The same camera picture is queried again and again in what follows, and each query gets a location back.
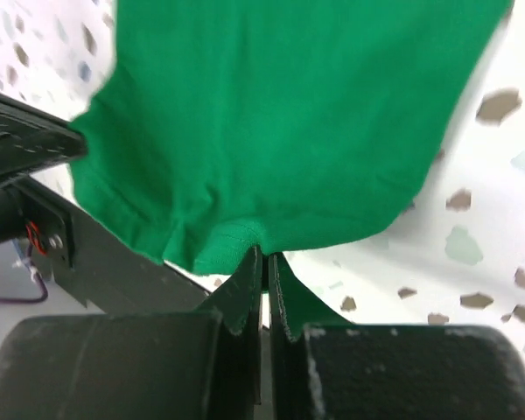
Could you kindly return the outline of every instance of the blue spot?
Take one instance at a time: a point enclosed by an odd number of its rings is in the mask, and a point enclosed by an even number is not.
[[[89,81],[91,79],[91,68],[89,68],[88,63],[81,61],[78,65],[78,75],[83,81]]]

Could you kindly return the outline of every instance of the green fabric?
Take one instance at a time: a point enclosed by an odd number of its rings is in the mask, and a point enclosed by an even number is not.
[[[386,228],[509,0],[119,0],[76,199],[196,274]]]

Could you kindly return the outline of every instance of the screw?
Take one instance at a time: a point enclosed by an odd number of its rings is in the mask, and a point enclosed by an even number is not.
[[[52,249],[62,249],[64,244],[62,243],[62,240],[60,239],[60,236],[57,234],[54,234],[49,238],[49,245],[51,245]]]

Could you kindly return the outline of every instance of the cable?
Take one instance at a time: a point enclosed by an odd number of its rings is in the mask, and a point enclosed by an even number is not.
[[[29,270],[31,274],[31,280],[41,290],[41,296],[33,297],[33,298],[0,297],[0,305],[33,305],[33,304],[40,304],[42,302],[45,302],[49,297],[49,292],[46,289],[46,285],[45,285],[45,281],[43,280],[43,277],[41,276],[41,274],[39,273],[39,270],[33,263],[33,260],[32,260],[33,245],[29,244],[29,246],[27,247],[27,251],[25,252],[25,255],[24,255],[17,241],[12,241],[11,243],[17,251],[19,260]]]

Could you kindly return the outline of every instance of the spotted tablecloth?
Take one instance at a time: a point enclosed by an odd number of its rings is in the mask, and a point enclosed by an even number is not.
[[[73,118],[109,76],[113,29],[111,0],[0,0],[0,92]],[[74,200],[66,167],[36,178]],[[412,206],[365,241],[287,257],[352,321],[489,325],[525,360],[525,0],[479,63]],[[192,278],[209,291],[226,280]]]

